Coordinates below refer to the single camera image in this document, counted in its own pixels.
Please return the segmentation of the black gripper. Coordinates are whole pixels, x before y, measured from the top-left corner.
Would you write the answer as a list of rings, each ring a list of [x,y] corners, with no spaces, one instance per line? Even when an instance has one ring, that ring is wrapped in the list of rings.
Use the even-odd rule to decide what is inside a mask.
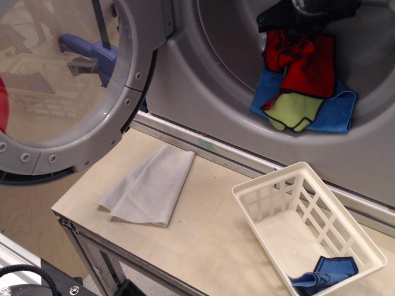
[[[260,33],[290,30],[299,35],[323,31],[331,22],[355,16],[360,1],[279,1],[257,16]]]

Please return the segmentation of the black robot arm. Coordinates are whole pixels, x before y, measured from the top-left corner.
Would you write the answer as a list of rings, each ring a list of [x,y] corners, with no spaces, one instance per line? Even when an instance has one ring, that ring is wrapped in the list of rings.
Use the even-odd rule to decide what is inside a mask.
[[[284,30],[296,36],[320,34],[330,22],[355,16],[361,3],[357,0],[282,0],[257,16],[258,31]]]

